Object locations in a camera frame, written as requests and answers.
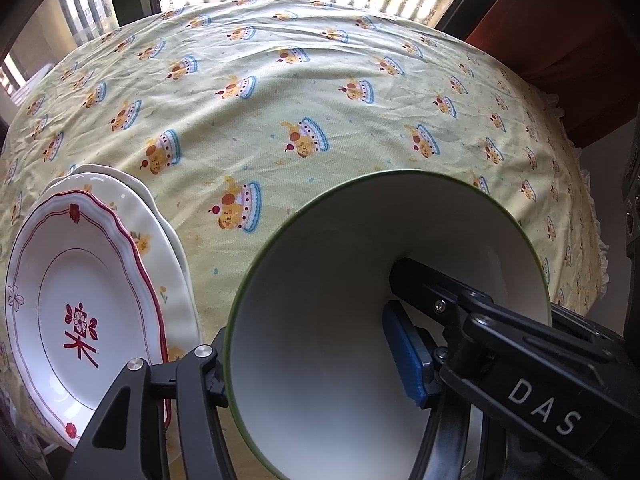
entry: printed flower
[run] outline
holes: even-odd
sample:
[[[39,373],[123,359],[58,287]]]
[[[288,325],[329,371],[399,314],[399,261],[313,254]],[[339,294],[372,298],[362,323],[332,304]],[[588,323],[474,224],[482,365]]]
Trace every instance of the printed flower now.
[[[133,241],[135,241],[140,256],[147,254],[151,248],[151,235],[143,235],[142,233],[137,233],[135,231],[131,231],[129,234],[131,235],[131,238],[133,238]]]
[[[83,312],[76,310],[74,315],[74,330],[79,334],[86,333],[86,315]]]
[[[6,288],[7,305],[13,308],[14,312],[18,312],[20,306],[24,303],[24,298],[18,293],[17,285],[8,285]]]
[[[76,438],[78,436],[78,430],[76,430],[76,425],[72,422],[68,422],[65,426],[66,434],[68,434],[69,438]]]

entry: cartoon dog print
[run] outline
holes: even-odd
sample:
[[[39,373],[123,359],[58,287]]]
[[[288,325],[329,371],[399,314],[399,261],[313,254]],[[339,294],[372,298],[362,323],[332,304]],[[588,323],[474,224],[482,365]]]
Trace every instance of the cartoon dog print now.
[[[485,137],[482,140],[482,144],[484,145],[484,156],[487,160],[490,160],[494,164],[499,164],[504,161],[504,155],[495,145],[493,139]]]
[[[60,76],[60,79],[62,79],[62,81],[66,81],[73,75],[73,73],[76,71],[77,68],[78,68],[78,62],[76,61],[69,68],[65,69],[65,71]]]
[[[149,168],[154,175],[169,166],[178,164],[182,158],[182,150],[175,130],[167,130],[158,138],[147,141],[145,156],[146,158],[140,164],[140,170]]]
[[[360,27],[362,30],[376,30],[376,26],[367,16],[360,16],[356,19],[355,25]]]
[[[280,20],[281,22],[286,22],[287,20],[293,20],[297,17],[298,15],[295,12],[289,12],[288,10],[284,10],[283,12],[276,12],[272,16],[274,20]]]
[[[151,59],[160,54],[160,51],[164,48],[165,42],[160,41],[159,43],[155,43],[151,46],[148,46],[145,50],[138,53],[138,59],[142,61],[143,59]]]
[[[229,41],[250,40],[255,36],[255,27],[236,28],[226,35]]]
[[[546,234],[552,242],[556,239],[556,229],[554,228],[554,222],[549,215],[546,216]]]
[[[226,192],[219,204],[209,209],[218,216],[218,226],[223,230],[233,228],[252,233],[258,227],[262,208],[262,189],[257,182],[238,184],[230,176],[225,177]]]
[[[533,191],[533,188],[531,187],[531,184],[528,180],[522,181],[520,191],[524,193],[524,196],[526,196],[529,200],[533,200],[533,202],[536,202],[536,192]]]
[[[453,102],[446,96],[436,95],[433,104],[435,104],[443,114],[449,114],[453,118],[458,116]]]
[[[415,43],[404,41],[401,46],[407,51],[408,54],[412,54],[412,56],[422,57],[422,51],[420,50],[420,47]]]
[[[400,65],[389,56],[383,58],[374,56],[373,59],[380,65],[380,72],[385,72],[389,75],[404,75]]]
[[[498,128],[499,130],[502,130],[502,131],[504,131],[504,132],[506,131],[506,129],[505,129],[505,127],[504,127],[504,122],[502,122],[502,118],[500,117],[500,115],[495,114],[495,113],[494,113],[494,114],[491,114],[491,115],[489,116],[489,120],[490,120],[490,121],[494,124],[494,126],[495,126],[496,128]]]
[[[86,97],[82,106],[85,108],[91,108],[96,103],[102,102],[105,95],[107,95],[107,83],[103,81]]]
[[[424,124],[418,123],[417,126],[405,124],[404,127],[411,133],[411,138],[414,142],[414,152],[420,152],[424,158],[430,158],[432,155],[440,154],[438,144]]]
[[[288,48],[278,51],[278,59],[276,62],[285,62],[288,64],[304,63],[309,61],[309,56],[299,47]]]
[[[222,90],[216,92],[221,99],[227,99],[229,97],[240,97],[242,99],[248,99],[254,94],[256,78],[253,75],[238,79],[238,76],[231,76],[230,82]]]
[[[193,56],[183,57],[180,61],[174,61],[171,70],[166,75],[167,79],[178,81],[183,75],[198,71],[198,62]]]
[[[280,123],[289,132],[289,140],[292,144],[287,144],[285,152],[296,150],[299,156],[307,158],[315,152],[327,152],[329,150],[329,142],[324,131],[311,118],[305,117],[298,124]]]
[[[124,101],[118,114],[109,121],[111,124],[111,131],[116,132],[118,130],[128,129],[136,120],[141,106],[141,100],[134,101],[133,104],[129,104],[129,101]]]
[[[370,105],[374,101],[373,87],[366,80],[349,79],[345,86],[340,87],[341,92],[345,92],[350,100],[360,100]]]
[[[460,79],[458,79],[454,75],[452,75],[449,78],[449,83],[451,85],[451,89],[452,90],[455,90],[459,94],[468,94],[468,92],[466,91],[465,86],[460,82]]]
[[[474,71],[471,70],[471,67],[469,65],[466,65],[464,63],[460,63],[458,65],[458,68],[460,69],[460,72],[462,72],[464,75],[475,77],[474,76]]]
[[[494,94],[493,94],[493,96],[494,96],[494,99],[495,99],[495,103],[496,103],[496,104],[497,104],[497,105],[498,105],[502,110],[508,110],[508,109],[509,109],[509,107],[506,105],[506,103],[502,100],[502,98],[501,98],[498,94],[494,93]]]
[[[122,40],[118,46],[116,46],[115,49],[113,49],[114,52],[122,52],[123,50],[125,50],[126,48],[128,48],[131,43],[133,43],[133,41],[136,39],[136,35],[132,34],[131,36],[129,36],[128,38],[125,38],[124,40]]]
[[[187,23],[186,27],[201,28],[201,27],[208,27],[209,25],[211,25],[210,16],[196,16],[195,18],[192,18],[191,20],[189,20],[189,23]]]
[[[332,28],[328,28],[326,31],[322,32],[322,35],[328,40],[349,43],[349,35],[343,30],[333,30]]]
[[[530,148],[525,148],[525,152],[527,153],[527,158],[529,159],[529,165],[532,170],[535,170],[538,167],[538,160],[536,159],[536,154],[531,151]]]
[[[27,106],[27,115],[35,115],[40,110],[42,103],[44,102],[44,95],[38,96],[36,100]]]

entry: tablecloth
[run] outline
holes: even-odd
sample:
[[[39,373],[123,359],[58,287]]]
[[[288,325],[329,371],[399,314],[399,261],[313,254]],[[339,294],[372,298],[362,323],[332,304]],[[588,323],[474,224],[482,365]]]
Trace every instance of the tablecloth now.
[[[211,340],[258,249],[303,204],[358,175],[423,168],[503,204],[552,300],[584,314],[606,262],[555,110],[497,60],[402,18],[318,0],[170,10],[79,47],[20,108],[0,158],[0,276],[50,179],[113,166],[145,182],[177,230]],[[384,202],[402,228],[409,213]],[[53,440],[30,411],[4,316],[0,367],[20,413]],[[267,476],[228,414],[223,424],[239,477]]]

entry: white plate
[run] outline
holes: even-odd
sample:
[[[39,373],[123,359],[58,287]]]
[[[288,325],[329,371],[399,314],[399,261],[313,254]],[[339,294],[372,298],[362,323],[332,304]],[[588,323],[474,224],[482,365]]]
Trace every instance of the white plate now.
[[[56,194],[30,213],[12,249],[5,298],[20,376],[71,446],[127,361],[168,360],[160,305],[136,245],[115,213],[84,191]]]

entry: screw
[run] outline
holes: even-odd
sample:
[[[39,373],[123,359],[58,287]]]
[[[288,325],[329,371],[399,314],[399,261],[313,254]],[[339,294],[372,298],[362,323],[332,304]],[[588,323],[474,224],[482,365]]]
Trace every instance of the screw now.
[[[142,365],[145,363],[145,360],[142,357],[134,357],[131,361],[127,363],[127,368],[133,372],[136,370],[140,370]]]
[[[433,305],[433,309],[436,311],[436,313],[438,314],[442,314],[444,312],[444,310],[447,307],[447,302],[444,300],[438,300],[435,302],[435,304]]]
[[[209,345],[197,346],[193,351],[193,353],[196,354],[196,357],[209,357],[212,352],[213,348],[211,348]]]

